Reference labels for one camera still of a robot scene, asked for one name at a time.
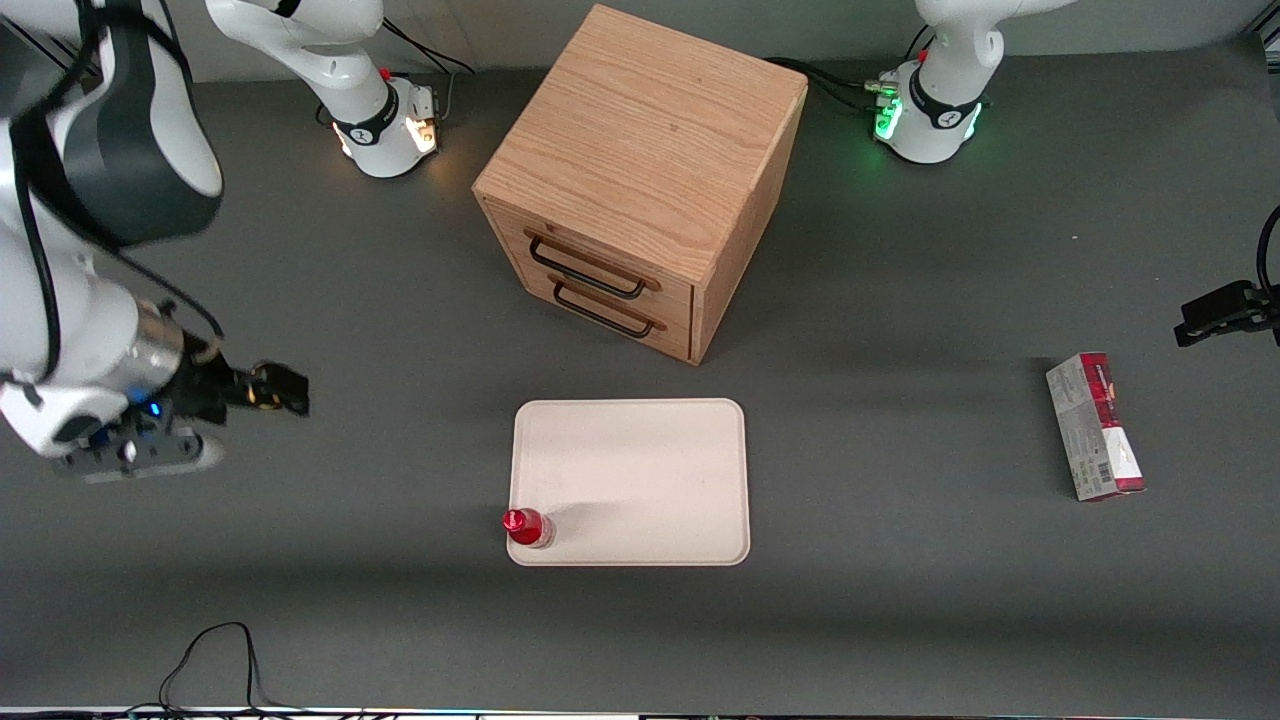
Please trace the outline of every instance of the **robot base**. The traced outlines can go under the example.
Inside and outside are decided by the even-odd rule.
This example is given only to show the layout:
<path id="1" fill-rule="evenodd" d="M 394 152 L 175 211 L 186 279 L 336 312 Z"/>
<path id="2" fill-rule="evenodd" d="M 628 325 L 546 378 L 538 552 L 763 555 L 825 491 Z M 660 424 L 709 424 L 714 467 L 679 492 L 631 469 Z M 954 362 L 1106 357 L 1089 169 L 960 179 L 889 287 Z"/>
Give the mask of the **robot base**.
<path id="1" fill-rule="evenodd" d="M 435 95 L 404 78 L 393 77 L 387 83 L 396 91 L 397 119 L 372 145 L 348 141 L 334 126 L 342 151 L 356 161 L 366 176 L 393 178 L 413 169 L 422 158 L 438 147 Z"/>
<path id="2" fill-rule="evenodd" d="M 225 455 L 221 443 L 189 428 L 173 434 L 119 437 L 92 448 L 81 448 L 58 461 L 64 475 L 86 483 L 179 475 L 212 468 Z"/>
<path id="3" fill-rule="evenodd" d="M 881 73 L 882 85 L 899 90 L 892 96 L 881 96 L 881 111 L 876 115 L 873 136 L 893 149 L 893 152 L 902 159 L 932 165 L 948 160 L 966 140 L 973 137 L 982 104 L 968 118 L 960 118 L 955 127 L 946 129 L 933 127 L 929 115 L 915 105 L 910 94 L 900 90 L 906 87 L 906 81 L 919 65 L 918 60 L 911 60 Z"/>

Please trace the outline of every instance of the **green indicator light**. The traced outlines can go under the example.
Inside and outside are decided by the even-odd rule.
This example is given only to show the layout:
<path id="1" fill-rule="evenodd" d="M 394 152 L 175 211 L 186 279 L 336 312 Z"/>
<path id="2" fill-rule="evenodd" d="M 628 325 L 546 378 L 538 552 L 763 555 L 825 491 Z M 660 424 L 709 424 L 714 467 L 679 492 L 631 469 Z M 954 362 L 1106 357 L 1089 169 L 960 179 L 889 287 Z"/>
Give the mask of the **green indicator light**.
<path id="1" fill-rule="evenodd" d="M 893 101 L 881 110 L 884 115 L 876 123 L 876 135 L 881 140 L 888 140 L 893 137 L 893 131 L 897 128 L 897 120 L 902 117 L 902 101 L 900 99 L 893 99 Z"/>
<path id="2" fill-rule="evenodd" d="M 975 127 L 978 127 L 978 115 L 980 114 L 982 114 L 982 102 L 978 102 L 978 106 L 973 109 L 973 118 L 969 119 L 969 129 L 964 131 L 965 140 L 973 137 L 973 131 Z"/>

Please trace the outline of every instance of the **cardboard box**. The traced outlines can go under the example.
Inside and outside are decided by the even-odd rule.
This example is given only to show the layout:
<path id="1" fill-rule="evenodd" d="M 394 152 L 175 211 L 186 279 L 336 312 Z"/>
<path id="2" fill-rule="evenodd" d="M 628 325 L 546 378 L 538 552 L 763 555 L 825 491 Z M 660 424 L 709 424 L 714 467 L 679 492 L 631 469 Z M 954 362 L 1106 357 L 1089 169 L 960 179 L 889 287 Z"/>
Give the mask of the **cardboard box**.
<path id="1" fill-rule="evenodd" d="M 1106 352 L 1082 352 L 1050 370 L 1050 392 L 1082 502 L 1142 492 L 1146 484 L 1116 415 Z"/>

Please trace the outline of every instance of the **drawer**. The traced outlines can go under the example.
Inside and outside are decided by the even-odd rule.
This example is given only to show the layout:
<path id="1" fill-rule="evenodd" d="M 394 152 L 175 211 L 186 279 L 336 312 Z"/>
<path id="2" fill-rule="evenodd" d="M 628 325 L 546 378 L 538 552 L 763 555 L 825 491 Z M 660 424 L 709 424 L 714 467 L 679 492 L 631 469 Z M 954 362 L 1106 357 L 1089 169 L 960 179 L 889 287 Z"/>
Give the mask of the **drawer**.
<path id="1" fill-rule="evenodd" d="M 525 288 L 535 297 L 659 352 L 689 360 L 687 319 L 677 322 L 645 315 L 616 297 L 579 284 L 559 273 L 548 272 L 534 263 L 522 261 L 520 272 L 525 279 Z"/>
<path id="2" fill-rule="evenodd" d="M 589 241 L 502 202 L 490 202 L 490 220 L 526 284 L 530 275 L 557 274 L 595 291 L 613 305 L 667 324 L 689 327 L 692 286 L 664 273 L 639 270 Z"/>

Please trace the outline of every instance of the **white wall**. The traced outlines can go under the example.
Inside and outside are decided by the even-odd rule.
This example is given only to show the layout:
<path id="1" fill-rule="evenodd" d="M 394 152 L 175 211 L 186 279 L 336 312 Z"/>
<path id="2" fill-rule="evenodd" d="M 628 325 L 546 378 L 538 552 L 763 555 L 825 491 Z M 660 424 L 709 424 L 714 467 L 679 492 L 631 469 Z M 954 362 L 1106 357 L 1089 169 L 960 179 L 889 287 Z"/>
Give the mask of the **white wall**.
<path id="1" fill-rule="evenodd" d="M 385 0 L 406 32 L 480 68 L 550 65 L 593 0 Z M 920 26 L 910 0 L 607 0 L 607 4 L 753 55 L 801 59 L 901 54 Z M 1004 26 L 1018 55 L 1176 50 L 1229 37 L 1266 0 L 1080 0 Z M 197 81 L 288 77 L 214 27 L 201 0 L 170 0 Z M 416 70 L 415 50 L 381 32 L 378 64 Z"/>

